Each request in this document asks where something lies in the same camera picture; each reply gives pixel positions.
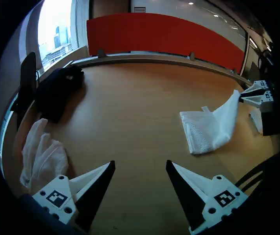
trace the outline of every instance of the window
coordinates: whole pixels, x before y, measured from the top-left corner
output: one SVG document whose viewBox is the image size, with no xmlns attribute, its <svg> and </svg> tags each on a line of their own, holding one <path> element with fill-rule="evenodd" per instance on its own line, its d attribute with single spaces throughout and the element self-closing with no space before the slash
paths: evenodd
<svg viewBox="0 0 280 235">
<path fill-rule="evenodd" d="M 38 44 L 44 71 L 73 49 L 70 34 L 72 0 L 45 0 L 39 24 Z"/>
</svg>

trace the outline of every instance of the black bag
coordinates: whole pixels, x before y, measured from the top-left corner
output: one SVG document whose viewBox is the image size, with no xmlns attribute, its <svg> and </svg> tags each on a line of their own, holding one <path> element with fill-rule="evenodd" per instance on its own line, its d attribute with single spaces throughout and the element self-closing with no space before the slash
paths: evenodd
<svg viewBox="0 0 280 235">
<path fill-rule="evenodd" d="M 77 66 L 55 69 L 35 93 L 35 106 L 42 117 L 58 123 L 68 97 L 83 84 L 82 69 Z"/>
</svg>

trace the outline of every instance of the wooden table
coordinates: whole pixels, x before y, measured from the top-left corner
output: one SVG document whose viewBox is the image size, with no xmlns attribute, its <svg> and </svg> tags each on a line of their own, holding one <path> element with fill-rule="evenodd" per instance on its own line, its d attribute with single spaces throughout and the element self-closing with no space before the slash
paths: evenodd
<svg viewBox="0 0 280 235">
<path fill-rule="evenodd" d="M 202 156 L 189 153 L 180 111 L 211 111 L 234 89 L 234 80 L 178 65 L 128 63 L 83 69 L 86 89 L 68 103 L 59 124 L 49 124 L 62 142 L 73 176 L 115 160 L 116 171 L 90 233 L 189 234 L 188 222 L 165 170 L 170 159 L 205 177 L 222 174 L 236 182 L 271 157 L 239 104 L 232 140 Z"/>
</svg>

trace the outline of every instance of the screw hole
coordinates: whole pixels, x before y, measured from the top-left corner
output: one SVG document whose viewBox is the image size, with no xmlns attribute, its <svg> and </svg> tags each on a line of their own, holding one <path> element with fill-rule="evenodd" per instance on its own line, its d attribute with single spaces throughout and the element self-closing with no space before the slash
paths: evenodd
<svg viewBox="0 0 280 235">
<path fill-rule="evenodd" d="M 216 212 L 215 208 L 208 209 L 208 213 L 210 213 L 210 214 L 214 214 L 215 212 Z"/>
<path fill-rule="evenodd" d="M 221 220 L 225 220 L 227 217 L 228 217 L 228 216 L 223 215 L 223 216 L 221 217 Z"/>
<path fill-rule="evenodd" d="M 56 218 L 56 219 L 59 219 L 59 216 L 58 216 L 57 214 L 55 214 L 55 213 L 53 213 L 52 216 L 53 216 L 54 218 Z"/>
<path fill-rule="evenodd" d="M 64 211 L 67 213 L 67 214 L 70 214 L 72 212 L 72 209 L 70 207 L 66 207 L 64 209 Z"/>
</svg>

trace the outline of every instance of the crumpled white cloth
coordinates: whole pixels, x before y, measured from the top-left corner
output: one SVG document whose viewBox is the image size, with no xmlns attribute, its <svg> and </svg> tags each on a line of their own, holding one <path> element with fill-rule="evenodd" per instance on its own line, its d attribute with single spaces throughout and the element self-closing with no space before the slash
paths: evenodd
<svg viewBox="0 0 280 235">
<path fill-rule="evenodd" d="M 214 112 L 208 107 L 202 111 L 180 112 L 184 132 L 192 154 L 204 154 L 230 141 L 238 114 L 240 93 L 232 96 Z"/>
<path fill-rule="evenodd" d="M 31 127 L 22 150 L 23 170 L 20 182 L 33 195 L 68 169 L 63 144 L 44 133 L 47 119 L 40 119 Z"/>
</svg>

